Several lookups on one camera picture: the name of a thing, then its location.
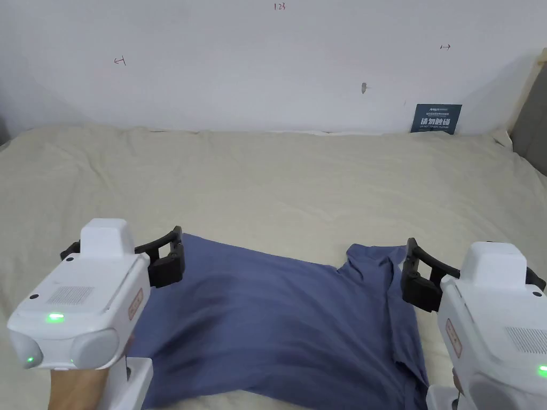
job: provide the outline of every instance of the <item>human hand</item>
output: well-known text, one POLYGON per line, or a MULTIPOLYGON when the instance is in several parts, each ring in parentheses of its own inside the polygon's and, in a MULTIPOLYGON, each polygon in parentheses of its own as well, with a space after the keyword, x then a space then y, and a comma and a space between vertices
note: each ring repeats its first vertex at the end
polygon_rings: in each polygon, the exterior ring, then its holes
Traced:
POLYGON ((108 369, 52 370, 48 410, 96 410, 108 369))
POLYGON ((452 368, 452 375, 454 376, 454 386, 456 386, 456 389, 463 394, 462 384, 459 382, 458 375, 456 374, 456 370, 452 368))

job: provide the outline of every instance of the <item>sticker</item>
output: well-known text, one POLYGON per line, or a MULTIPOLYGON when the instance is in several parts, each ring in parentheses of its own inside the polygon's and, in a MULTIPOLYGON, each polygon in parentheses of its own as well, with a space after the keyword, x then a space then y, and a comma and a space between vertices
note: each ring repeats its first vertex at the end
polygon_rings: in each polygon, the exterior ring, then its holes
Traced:
POLYGON ((142 288, 140 288, 137 296, 135 296, 135 299, 133 299, 133 301, 131 302, 131 306, 129 307, 129 321, 133 320, 133 317, 135 316, 135 313, 137 313, 137 309, 141 305, 143 299, 144 295, 142 292, 142 288))
POLYGON ((410 132, 456 131, 461 104, 417 104, 410 132))
POLYGON ((449 320, 446 321, 446 333, 448 334, 448 338, 452 342, 452 347, 454 347, 454 351, 456 352, 456 356, 459 357, 462 355, 462 342, 459 341, 458 334, 456 333, 456 329, 454 329, 454 326, 452 326, 452 322, 449 320))

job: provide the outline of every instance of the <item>finger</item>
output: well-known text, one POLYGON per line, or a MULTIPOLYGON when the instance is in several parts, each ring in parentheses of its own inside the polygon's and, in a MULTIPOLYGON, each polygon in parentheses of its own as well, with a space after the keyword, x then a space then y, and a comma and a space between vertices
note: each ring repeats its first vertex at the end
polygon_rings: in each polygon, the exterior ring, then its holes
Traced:
POLYGON ((129 336, 129 339, 127 339, 127 343, 125 344, 124 352, 122 353, 122 356, 126 356, 127 352, 129 352, 129 349, 131 349, 131 345, 133 344, 133 341, 135 340, 135 335, 129 336))
POLYGON ((456 374, 456 370, 452 368, 452 375, 454 376, 454 386, 456 386, 456 389, 463 394, 462 384, 459 382, 458 375, 456 374))

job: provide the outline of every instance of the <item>fabric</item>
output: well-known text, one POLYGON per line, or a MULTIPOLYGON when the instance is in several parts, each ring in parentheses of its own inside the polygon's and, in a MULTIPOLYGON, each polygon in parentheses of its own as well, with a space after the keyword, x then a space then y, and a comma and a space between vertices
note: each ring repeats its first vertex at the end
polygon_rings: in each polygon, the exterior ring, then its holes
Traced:
POLYGON ((181 282, 153 289, 129 356, 145 407, 248 390, 314 409, 426 409, 405 247, 352 245, 339 269, 184 235, 181 282))
MULTIPOLYGON (((35 410, 48 402, 49 373, 21 367, 5 324, 92 218, 126 219, 136 244, 180 225, 214 241, 331 266, 344 264, 355 242, 415 237, 455 267, 475 241, 510 242, 547 278, 547 177, 495 138, 97 124, 19 135, 0 150, 0 403, 35 410)), ((451 385, 436 315, 417 311, 417 318, 429 381, 451 385)), ((172 407, 297 408, 241 390, 172 407)))

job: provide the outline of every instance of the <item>bed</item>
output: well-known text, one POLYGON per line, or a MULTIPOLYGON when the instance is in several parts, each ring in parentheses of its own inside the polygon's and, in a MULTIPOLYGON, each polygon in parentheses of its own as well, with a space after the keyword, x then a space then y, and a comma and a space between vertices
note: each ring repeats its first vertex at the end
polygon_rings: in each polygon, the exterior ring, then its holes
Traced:
MULTIPOLYGON (((137 243, 174 225, 270 254, 340 266, 352 243, 402 245, 459 267, 470 243, 514 243, 547 279, 547 177, 507 134, 365 136, 51 126, 0 151, 0 400, 44 408, 49 374, 24 371, 7 318, 95 217, 137 243)), ((431 383, 452 384, 435 314, 417 312, 431 383)), ((287 409, 236 391, 173 408, 287 409)))

